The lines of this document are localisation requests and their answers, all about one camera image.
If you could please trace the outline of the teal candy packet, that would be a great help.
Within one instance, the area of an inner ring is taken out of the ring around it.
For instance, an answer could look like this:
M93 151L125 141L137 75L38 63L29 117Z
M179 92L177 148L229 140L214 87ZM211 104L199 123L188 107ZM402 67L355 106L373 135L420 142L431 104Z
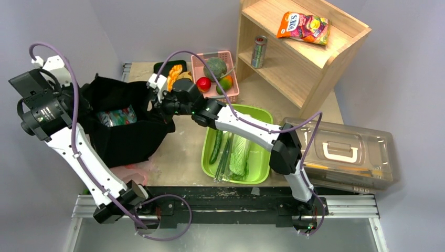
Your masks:
M124 109L98 112L97 118L109 128L137 122L136 113L131 105Z

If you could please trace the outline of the green netted melon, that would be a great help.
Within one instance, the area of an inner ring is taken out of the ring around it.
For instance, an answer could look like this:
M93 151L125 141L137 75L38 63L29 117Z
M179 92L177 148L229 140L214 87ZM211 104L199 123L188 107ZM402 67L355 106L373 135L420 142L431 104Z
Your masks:
M209 68L204 67L203 73L205 77L208 77L212 82L220 80L223 75L227 73L226 63L219 57L211 57L207 59L206 64Z

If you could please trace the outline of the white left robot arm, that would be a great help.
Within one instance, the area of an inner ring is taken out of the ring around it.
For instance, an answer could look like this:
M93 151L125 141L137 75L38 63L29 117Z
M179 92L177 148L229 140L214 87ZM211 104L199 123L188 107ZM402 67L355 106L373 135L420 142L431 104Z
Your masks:
M8 82L21 95L17 114L22 129L45 142L80 177L97 206L93 218L98 223L114 223L125 215L134 217L136 209L144 215L156 210L155 198L141 184L124 183L114 175L88 142L77 121L80 95L76 85L62 85L42 68Z

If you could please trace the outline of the black cloth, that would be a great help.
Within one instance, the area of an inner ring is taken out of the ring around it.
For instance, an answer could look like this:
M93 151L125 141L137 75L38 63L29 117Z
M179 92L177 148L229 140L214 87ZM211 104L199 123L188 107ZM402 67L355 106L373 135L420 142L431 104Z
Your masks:
M108 167L147 161L176 129L173 121L162 119L156 110L148 111L154 94L145 81L127 83L97 76L78 90L78 123ZM135 112L135 122L108 127L99 120L100 112L129 107Z

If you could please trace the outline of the orange braided bread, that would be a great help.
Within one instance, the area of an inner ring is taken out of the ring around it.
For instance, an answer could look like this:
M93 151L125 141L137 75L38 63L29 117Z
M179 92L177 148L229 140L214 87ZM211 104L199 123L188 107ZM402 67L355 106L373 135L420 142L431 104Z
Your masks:
M174 65L167 76L167 91L170 92L173 89L173 84L177 80L178 76L182 73L182 65Z

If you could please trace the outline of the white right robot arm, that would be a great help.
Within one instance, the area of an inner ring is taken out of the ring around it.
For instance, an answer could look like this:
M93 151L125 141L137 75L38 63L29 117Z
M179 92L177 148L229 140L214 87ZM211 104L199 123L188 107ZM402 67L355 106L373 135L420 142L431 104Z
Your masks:
M262 122L229 104L205 98L197 85L186 78L175 81L172 90L168 90L166 78L152 75L147 88L155 95L153 107L163 117L188 115L202 127L234 133L263 147L270 152L270 168L284 175L289 183L296 210L306 214L315 207L313 185L302 166L301 143L292 125Z

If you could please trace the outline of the pink plastic grocery bag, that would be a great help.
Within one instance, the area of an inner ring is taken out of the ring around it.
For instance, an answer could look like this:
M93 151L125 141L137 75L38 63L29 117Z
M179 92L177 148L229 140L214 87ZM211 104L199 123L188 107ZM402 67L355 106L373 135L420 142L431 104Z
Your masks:
M133 180L143 186L152 185L161 173L158 165L152 160L113 167L110 171L124 183Z

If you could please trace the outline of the orange green mango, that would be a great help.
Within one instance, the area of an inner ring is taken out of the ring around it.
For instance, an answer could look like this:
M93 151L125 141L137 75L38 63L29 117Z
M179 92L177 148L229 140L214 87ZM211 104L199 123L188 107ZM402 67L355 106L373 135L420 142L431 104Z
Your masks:
M229 89L233 87L234 81L232 76L227 75L219 80L219 85L216 85L216 91L219 95L223 95L220 87L223 88L224 92L227 92Z

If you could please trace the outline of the red tomato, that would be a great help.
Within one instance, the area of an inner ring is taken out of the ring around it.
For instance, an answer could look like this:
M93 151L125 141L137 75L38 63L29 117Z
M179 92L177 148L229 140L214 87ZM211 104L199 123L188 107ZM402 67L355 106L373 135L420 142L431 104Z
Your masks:
M208 92L211 89L211 80L208 77L201 77L196 81L196 86L201 93Z

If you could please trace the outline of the green cucumber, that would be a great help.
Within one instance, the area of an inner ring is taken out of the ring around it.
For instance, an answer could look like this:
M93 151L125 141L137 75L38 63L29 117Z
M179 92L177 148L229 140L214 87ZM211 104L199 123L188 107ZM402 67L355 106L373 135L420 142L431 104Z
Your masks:
M223 140L223 135L224 135L224 133L220 130L218 130L216 133L214 147L213 147L212 153L210 155L210 159L209 159L210 165L214 164L218 158L222 140Z

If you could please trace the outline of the napa cabbage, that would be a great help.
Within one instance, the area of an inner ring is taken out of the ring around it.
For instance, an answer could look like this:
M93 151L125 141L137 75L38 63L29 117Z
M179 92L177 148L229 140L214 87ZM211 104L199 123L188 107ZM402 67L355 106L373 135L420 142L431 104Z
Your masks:
M234 181L244 181L248 174L248 159L250 153L251 141L235 135L229 160L229 177Z

